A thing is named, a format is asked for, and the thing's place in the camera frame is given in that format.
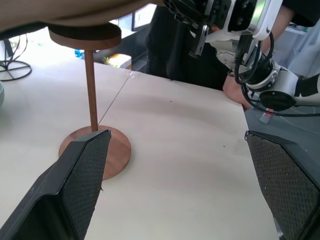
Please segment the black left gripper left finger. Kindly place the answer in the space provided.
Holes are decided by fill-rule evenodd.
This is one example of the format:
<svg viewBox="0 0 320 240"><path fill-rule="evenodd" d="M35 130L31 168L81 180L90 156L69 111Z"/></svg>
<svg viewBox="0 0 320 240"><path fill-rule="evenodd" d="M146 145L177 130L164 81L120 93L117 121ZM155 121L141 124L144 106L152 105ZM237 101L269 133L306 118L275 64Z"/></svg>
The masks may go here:
<svg viewBox="0 0 320 240"><path fill-rule="evenodd" d="M109 129L71 141L0 229L2 240L83 240L102 189Z"/></svg>

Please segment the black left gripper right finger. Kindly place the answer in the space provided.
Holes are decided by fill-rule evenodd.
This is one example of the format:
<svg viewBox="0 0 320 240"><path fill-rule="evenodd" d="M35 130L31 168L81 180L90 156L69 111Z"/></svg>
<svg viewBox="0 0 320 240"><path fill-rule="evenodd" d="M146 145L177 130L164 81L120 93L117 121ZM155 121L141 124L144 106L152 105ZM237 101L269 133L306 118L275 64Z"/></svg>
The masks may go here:
<svg viewBox="0 0 320 240"><path fill-rule="evenodd" d="M283 240L320 238L320 162L297 143L247 131L261 192Z"/></svg>

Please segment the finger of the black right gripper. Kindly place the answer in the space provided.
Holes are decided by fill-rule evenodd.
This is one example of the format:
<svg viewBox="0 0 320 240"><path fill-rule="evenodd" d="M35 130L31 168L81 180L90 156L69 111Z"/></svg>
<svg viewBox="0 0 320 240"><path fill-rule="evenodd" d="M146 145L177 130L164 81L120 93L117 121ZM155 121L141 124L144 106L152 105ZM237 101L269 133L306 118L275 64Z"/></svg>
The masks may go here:
<svg viewBox="0 0 320 240"><path fill-rule="evenodd" d="M191 57L198 58L202 55L209 29L207 25L199 25L190 31L194 38L189 52Z"/></svg>

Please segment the person's bare hand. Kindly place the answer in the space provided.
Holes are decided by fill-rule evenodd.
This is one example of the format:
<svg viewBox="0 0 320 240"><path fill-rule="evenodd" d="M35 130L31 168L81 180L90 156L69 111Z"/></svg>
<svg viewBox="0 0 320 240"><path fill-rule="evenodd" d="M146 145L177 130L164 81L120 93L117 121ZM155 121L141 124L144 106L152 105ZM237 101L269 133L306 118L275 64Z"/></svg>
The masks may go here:
<svg viewBox="0 0 320 240"><path fill-rule="evenodd" d="M252 109L252 106L246 101L242 94L241 86L236 83L234 77L226 77L222 90L230 100L241 104L245 110Z"/></svg>

